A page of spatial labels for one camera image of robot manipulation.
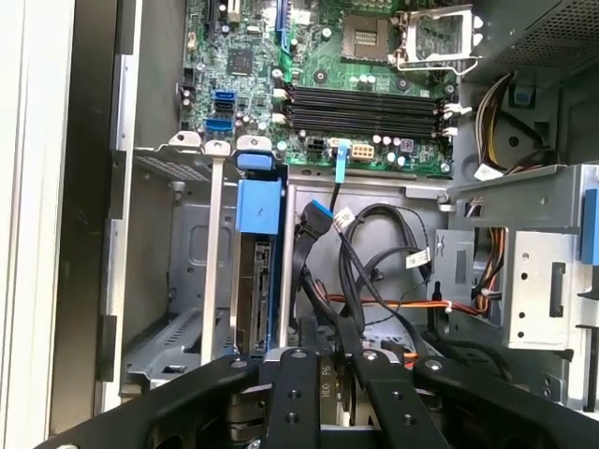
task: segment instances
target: green circuit board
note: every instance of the green circuit board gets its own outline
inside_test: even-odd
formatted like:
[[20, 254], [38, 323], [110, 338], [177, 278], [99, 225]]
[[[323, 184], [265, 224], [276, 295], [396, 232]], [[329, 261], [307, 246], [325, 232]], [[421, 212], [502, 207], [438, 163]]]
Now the green circuit board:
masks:
[[[183, 103], [182, 129], [196, 129], [232, 144], [243, 135], [264, 135], [272, 141], [277, 157], [289, 165], [300, 166], [334, 166], [335, 147], [331, 142], [344, 138], [351, 144], [373, 148], [373, 157], [369, 160], [350, 157], [348, 168], [433, 176], [447, 174], [451, 149], [438, 140], [392, 134], [368, 136], [339, 132], [334, 126], [308, 130], [304, 136], [289, 123], [273, 120], [273, 112], [280, 103], [273, 97], [272, 72], [276, 69], [281, 70], [286, 82], [297, 86], [349, 93], [368, 90], [394, 97], [447, 96], [456, 83], [453, 76], [447, 75], [450, 72], [399, 72], [385, 61], [399, 41], [390, 25], [394, 11], [436, 7], [434, 1], [288, 0], [286, 40], [297, 44], [293, 52], [282, 50], [277, 34], [276, 0], [239, 1], [240, 14], [234, 21], [229, 14], [212, 17], [210, 22], [207, 7], [211, 3], [188, 0], [183, 85], [192, 88], [193, 101]], [[362, 31], [363, 23], [373, 23], [371, 31]], [[385, 34], [382, 44], [380, 39], [374, 41], [373, 30], [379, 36]], [[438, 36], [444, 30], [434, 31]], [[364, 44], [367, 57], [347, 54], [345, 41], [354, 34], [357, 42]], [[426, 39], [422, 43], [423, 47], [429, 44]], [[218, 115], [213, 105], [213, 93], [217, 91], [236, 94], [235, 110], [231, 111], [234, 126], [230, 132], [206, 129], [206, 120]], [[311, 141], [322, 143], [322, 151], [310, 151], [308, 142]], [[389, 162], [389, 152], [403, 154], [403, 164]]]

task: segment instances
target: white label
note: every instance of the white label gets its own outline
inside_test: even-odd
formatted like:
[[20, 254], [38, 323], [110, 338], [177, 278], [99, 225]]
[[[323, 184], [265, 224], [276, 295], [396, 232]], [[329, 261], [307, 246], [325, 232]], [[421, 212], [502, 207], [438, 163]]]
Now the white label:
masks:
[[418, 253], [408, 255], [405, 258], [405, 267], [407, 269], [420, 267], [428, 264], [431, 261], [431, 248], [427, 247], [426, 250], [422, 250]]
[[501, 171], [491, 168], [487, 164], [481, 164], [475, 173], [475, 178], [479, 181], [490, 181], [501, 178], [503, 175]]
[[335, 218], [333, 218], [333, 226], [339, 232], [342, 232], [346, 229], [352, 222], [356, 220], [356, 215], [349, 208], [343, 208], [341, 211], [337, 212]]

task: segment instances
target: cpu socket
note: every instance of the cpu socket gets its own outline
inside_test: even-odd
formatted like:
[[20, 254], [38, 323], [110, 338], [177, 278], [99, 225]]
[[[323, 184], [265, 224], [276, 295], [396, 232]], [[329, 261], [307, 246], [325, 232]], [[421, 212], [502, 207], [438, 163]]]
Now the cpu socket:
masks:
[[386, 63], [388, 34], [387, 19], [359, 15], [345, 17], [342, 58]]

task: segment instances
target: blue sata port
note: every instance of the blue sata port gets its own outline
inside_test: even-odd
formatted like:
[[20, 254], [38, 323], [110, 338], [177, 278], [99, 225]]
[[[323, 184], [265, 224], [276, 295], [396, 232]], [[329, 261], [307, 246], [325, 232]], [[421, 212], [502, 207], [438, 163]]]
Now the blue sata port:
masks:
[[237, 94], [230, 91], [215, 91], [214, 101], [219, 103], [235, 103]]
[[206, 119], [204, 121], [206, 131], [212, 133], [225, 133], [233, 131], [233, 121], [228, 119]]

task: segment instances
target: motherboard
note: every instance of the motherboard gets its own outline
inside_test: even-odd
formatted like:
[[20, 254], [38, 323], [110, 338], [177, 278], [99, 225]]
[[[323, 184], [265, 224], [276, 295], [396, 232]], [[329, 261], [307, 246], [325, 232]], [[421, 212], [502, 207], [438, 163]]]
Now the motherboard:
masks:
[[[400, 72], [401, 13], [433, 0], [188, 0], [181, 129], [264, 136], [289, 165], [449, 176], [447, 71]], [[451, 22], [417, 43], [440, 49]]]

